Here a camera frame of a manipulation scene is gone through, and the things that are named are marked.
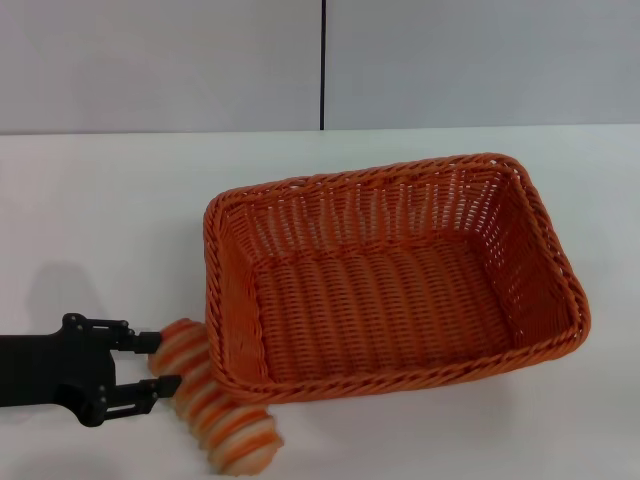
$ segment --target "table surface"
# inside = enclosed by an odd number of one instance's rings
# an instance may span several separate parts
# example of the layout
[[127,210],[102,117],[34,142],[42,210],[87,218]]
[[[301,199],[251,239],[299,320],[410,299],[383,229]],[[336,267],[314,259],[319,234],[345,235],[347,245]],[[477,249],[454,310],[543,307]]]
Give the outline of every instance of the table surface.
[[[202,320],[202,214],[226,189],[458,153],[529,170],[591,305],[575,353],[475,383],[277,406],[273,479],[640,478],[640,125],[0,137],[3,334],[63,313]],[[148,376],[118,355],[118,381]],[[0,410],[4,480],[208,478],[167,406],[87,429]]]

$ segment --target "wicker basket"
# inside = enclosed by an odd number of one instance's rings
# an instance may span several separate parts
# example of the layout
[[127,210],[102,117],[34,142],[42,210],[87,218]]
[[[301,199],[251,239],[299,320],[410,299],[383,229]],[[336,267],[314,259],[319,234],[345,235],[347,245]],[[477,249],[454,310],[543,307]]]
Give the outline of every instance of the wicker basket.
[[231,190],[204,232],[214,375],[240,401],[476,380],[589,332],[538,193],[504,155]]

